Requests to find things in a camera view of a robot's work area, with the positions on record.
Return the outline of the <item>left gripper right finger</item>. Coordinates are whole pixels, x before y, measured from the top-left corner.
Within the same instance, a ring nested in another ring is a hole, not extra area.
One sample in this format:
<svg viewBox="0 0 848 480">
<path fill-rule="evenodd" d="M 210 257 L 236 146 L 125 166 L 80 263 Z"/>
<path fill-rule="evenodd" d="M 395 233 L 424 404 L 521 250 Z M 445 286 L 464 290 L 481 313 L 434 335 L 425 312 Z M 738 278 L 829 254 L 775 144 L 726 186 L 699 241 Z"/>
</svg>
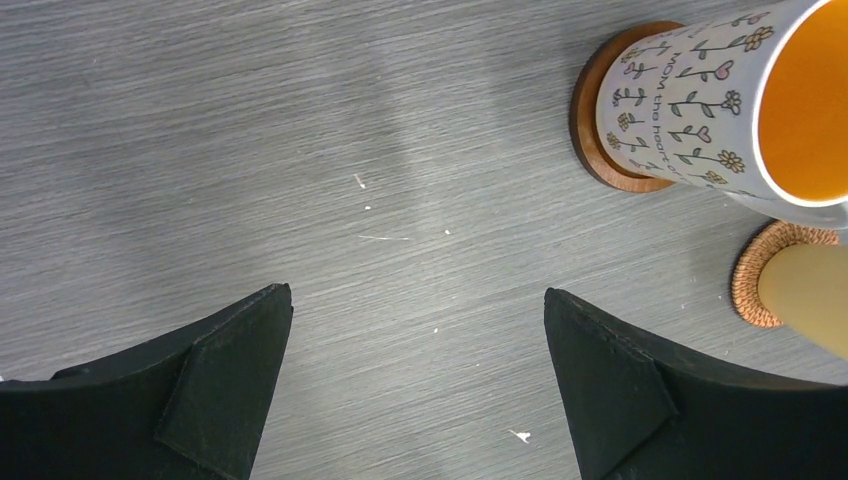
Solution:
<svg viewBox="0 0 848 480">
<path fill-rule="evenodd" d="M 585 479 L 843 479 L 847 389 L 733 364 L 547 290 L 544 326 Z"/>
</svg>

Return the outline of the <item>woven coaster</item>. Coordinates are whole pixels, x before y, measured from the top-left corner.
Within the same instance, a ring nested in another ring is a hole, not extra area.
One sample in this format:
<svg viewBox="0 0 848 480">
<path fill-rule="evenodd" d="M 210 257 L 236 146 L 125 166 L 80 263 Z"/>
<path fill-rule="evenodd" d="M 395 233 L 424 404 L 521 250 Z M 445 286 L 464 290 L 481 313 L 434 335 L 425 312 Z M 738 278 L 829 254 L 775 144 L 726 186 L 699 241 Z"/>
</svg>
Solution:
<svg viewBox="0 0 848 480">
<path fill-rule="evenodd" d="M 730 299 L 745 322 L 764 329 L 784 325 L 760 299 L 759 279 L 766 264 L 780 251 L 795 245 L 839 245 L 836 230 L 813 228 L 782 220 L 764 226 L 737 257 L 730 280 Z"/>
</svg>

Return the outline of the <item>ridged wooden coaster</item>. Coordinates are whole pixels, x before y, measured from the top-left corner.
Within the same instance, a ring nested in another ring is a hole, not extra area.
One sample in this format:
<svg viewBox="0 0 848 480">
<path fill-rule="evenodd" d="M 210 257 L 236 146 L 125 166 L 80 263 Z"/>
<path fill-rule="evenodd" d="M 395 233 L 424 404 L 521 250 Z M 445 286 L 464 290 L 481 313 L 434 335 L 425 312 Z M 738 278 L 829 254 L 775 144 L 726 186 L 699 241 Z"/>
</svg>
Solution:
<svg viewBox="0 0 848 480">
<path fill-rule="evenodd" d="M 602 80 L 614 60 L 632 44 L 681 26 L 673 21 L 651 21 L 620 31 L 594 52 L 574 85 L 569 111 L 569 132 L 573 149 L 586 171 L 608 187 L 628 193 L 645 194 L 673 185 L 669 180 L 643 176 L 615 164 L 602 148 L 595 113 Z"/>
</svg>

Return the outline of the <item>patterned mug orange inside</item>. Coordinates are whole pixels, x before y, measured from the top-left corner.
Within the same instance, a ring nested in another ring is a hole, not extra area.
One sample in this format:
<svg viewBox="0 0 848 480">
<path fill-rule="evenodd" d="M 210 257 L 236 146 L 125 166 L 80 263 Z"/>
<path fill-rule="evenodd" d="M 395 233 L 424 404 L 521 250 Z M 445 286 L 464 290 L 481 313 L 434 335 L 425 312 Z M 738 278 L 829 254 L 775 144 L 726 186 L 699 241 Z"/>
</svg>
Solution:
<svg viewBox="0 0 848 480">
<path fill-rule="evenodd" d="M 588 117 L 617 172 L 847 226 L 847 5 L 781 1 L 626 39 Z"/>
</svg>

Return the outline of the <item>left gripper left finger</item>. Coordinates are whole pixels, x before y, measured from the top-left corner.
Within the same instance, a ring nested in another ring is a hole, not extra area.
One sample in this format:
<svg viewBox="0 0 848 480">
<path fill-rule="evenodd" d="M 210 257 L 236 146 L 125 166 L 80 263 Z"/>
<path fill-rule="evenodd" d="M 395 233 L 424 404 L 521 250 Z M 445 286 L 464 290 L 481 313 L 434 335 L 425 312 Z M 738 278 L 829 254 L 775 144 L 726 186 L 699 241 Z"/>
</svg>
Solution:
<svg viewBox="0 0 848 480">
<path fill-rule="evenodd" d="M 269 285 L 38 381 L 1 384 L 5 479 L 246 479 L 293 320 Z"/>
</svg>

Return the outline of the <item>yellow mug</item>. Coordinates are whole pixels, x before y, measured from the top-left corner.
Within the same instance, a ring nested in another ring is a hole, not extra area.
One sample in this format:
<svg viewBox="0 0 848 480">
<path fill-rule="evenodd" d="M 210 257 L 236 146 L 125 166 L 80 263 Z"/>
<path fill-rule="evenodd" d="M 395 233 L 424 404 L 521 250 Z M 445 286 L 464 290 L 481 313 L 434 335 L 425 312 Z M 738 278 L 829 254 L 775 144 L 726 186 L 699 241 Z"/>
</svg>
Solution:
<svg viewBox="0 0 848 480">
<path fill-rule="evenodd" d="M 802 244 L 765 264 L 758 294 L 782 323 L 832 354 L 847 357 L 847 247 Z"/>
</svg>

